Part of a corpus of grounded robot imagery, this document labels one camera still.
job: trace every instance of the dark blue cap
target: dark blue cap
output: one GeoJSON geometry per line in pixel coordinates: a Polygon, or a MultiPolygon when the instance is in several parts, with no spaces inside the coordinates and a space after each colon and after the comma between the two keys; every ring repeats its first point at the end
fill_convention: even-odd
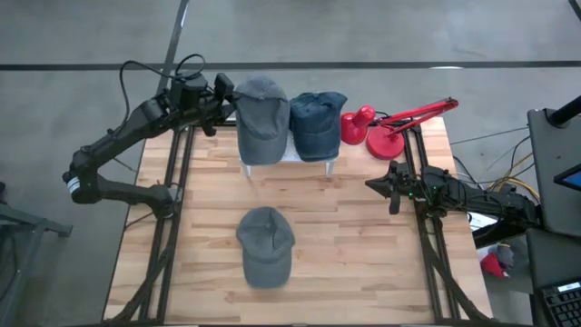
{"type": "Polygon", "coordinates": [[[347,97],[338,92],[303,93],[290,100],[290,129],[304,162],[339,155],[340,114],[347,97]]]}

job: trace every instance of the gray floor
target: gray floor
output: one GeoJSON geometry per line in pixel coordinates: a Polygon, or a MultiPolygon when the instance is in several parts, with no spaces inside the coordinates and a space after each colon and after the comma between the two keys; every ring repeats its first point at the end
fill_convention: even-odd
{"type": "MultiPolygon", "coordinates": [[[[162,63],[179,0],[7,0],[0,3],[0,64],[162,63]]],[[[560,0],[214,0],[193,1],[176,59],[199,52],[209,62],[576,60],[581,23],[560,0]]],[[[526,111],[558,107],[579,95],[580,68],[389,69],[226,72],[234,82],[268,74],[288,96],[343,92],[345,110],[372,104],[396,113],[454,96],[445,114],[451,142],[525,126],[526,111]]],[[[208,79],[215,72],[208,72],[208,79]]],[[[132,106],[155,92],[158,77],[128,72],[132,106]]],[[[68,240],[47,235],[26,289],[18,325],[98,322],[112,278],[127,205],[73,204],[61,174],[73,151],[123,116],[117,72],[0,72],[0,180],[14,207],[74,226],[68,240]]],[[[526,131],[453,146],[470,172],[486,168],[526,131]]],[[[142,147],[120,158],[137,167],[142,147]]],[[[524,144],[518,156],[530,152],[524,144]]],[[[509,167],[509,155],[481,180],[509,167]]],[[[118,163],[105,177],[132,183],[118,163]]],[[[536,185],[534,171],[523,180],[536,185]]],[[[495,315],[527,322],[527,275],[487,280],[495,315]]]]}

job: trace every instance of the lamp shade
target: lamp shade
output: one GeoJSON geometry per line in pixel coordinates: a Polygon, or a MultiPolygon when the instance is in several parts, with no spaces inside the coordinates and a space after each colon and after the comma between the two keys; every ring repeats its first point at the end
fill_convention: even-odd
{"type": "Polygon", "coordinates": [[[362,106],[356,113],[341,115],[341,141],[346,144],[360,144],[367,136],[367,128],[375,119],[375,109],[362,106]]]}

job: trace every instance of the lamp base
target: lamp base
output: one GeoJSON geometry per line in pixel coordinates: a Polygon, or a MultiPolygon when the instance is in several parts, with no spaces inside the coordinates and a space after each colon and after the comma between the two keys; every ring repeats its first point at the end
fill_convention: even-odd
{"type": "Polygon", "coordinates": [[[376,158],[391,160],[403,152],[404,140],[401,134],[388,134],[394,129],[389,126],[377,126],[369,131],[367,149],[376,158]]]}

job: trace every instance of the red desk lamp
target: red desk lamp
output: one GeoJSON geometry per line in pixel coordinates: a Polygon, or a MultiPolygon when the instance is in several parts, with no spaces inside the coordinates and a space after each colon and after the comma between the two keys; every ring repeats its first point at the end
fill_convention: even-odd
{"type": "Polygon", "coordinates": [[[377,126],[369,131],[367,148],[374,157],[390,160],[403,151],[404,141],[401,132],[457,106],[457,100],[448,98],[403,113],[375,119],[373,107],[364,105],[356,114],[345,113],[341,116],[341,140],[346,144],[360,144],[365,140],[367,127],[375,121],[377,126]]]}

